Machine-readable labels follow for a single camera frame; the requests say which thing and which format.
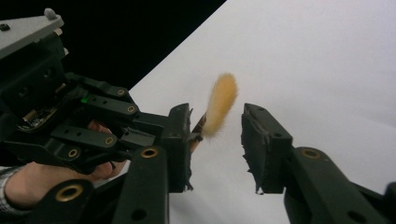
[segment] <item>brass bolt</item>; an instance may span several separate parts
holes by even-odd
[[[110,145],[110,144],[113,143],[113,141],[114,141],[114,139],[113,139],[112,137],[108,137],[108,138],[106,139],[105,143],[106,143],[106,145]]]
[[[65,203],[74,200],[83,191],[83,187],[79,184],[66,186],[56,193],[55,199],[58,202]]]
[[[133,106],[129,106],[127,110],[128,110],[128,112],[132,113],[132,112],[134,112],[134,107]]]
[[[117,92],[118,95],[123,95],[124,93],[125,93],[125,90],[119,90],[119,91]]]
[[[309,159],[317,160],[320,158],[320,154],[311,148],[305,148],[301,151],[301,153],[303,153],[303,155]]]
[[[75,156],[77,156],[77,154],[78,154],[78,150],[74,148],[74,149],[71,149],[71,150],[69,151],[68,156],[69,156],[69,157],[75,157]]]
[[[158,155],[158,150],[155,148],[147,148],[145,150],[143,150],[140,155],[143,158],[149,159],[149,158],[153,158],[156,157]]]

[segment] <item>human hand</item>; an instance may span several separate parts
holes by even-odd
[[[111,131],[98,121],[92,120],[88,128],[102,133]],[[86,179],[92,183],[109,179],[120,173],[126,161],[110,162],[98,165],[92,174],[83,175],[66,167],[50,166],[30,162],[9,178],[5,186],[7,200],[16,208],[32,209],[50,189],[69,179]]]

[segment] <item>screw head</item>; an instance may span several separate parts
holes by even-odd
[[[70,158],[76,157],[78,155],[78,150],[77,149],[71,149],[69,153],[67,154]]]
[[[6,24],[6,23],[1,23],[0,24],[0,30],[1,31],[7,31],[9,29],[11,29],[11,28],[9,28],[8,24]]]
[[[110,144],[113,143],[113,141],[114,141],[114,139],[113,139],[112,137],[108,137],[108,138],[105,140],[105,143],[106,143],[106,145],[110,145]]]
[[[117,91],[117,94],[118,95],[123,95],[125,93],[125,90],[119,90],[119,91]]]
[[[133,106],[129,106],[129,107],[127,108],[127,111],[128,111],[129,113],[134,112],[134,107],[133,107]]]

